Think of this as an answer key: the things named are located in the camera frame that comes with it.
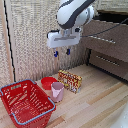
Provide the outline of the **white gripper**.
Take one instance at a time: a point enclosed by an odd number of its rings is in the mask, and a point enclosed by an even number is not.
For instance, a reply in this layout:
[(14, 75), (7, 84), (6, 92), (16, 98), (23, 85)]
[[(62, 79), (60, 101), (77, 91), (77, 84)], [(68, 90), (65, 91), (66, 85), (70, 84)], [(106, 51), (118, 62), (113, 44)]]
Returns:
[[(79, 43), (81, 29), (79, 27), (73, 27), (67, 30), (52, 30), (47, 34), (47, 46), (49, 48), (57, 48), (62, 46), (71, 46)], [(71, 48), (66, 51), (67, 55), (70, 55)], [(58, 57), (59, 53), (54, 49), (54, 57)]]

